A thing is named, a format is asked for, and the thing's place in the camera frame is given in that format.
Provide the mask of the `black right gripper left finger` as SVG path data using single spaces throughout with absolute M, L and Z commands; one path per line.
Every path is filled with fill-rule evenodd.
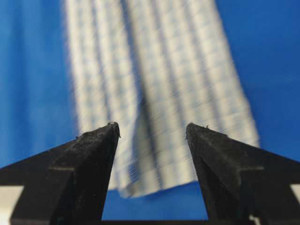
M 1 221 L 101 219 L 119 138 L 119 125 L 110 122 L 1 168 Z

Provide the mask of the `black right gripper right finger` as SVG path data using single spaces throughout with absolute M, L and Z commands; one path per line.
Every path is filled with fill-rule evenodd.
M 299 162 L 193 123 L 186 139 L 209 221 L 299 221 Z

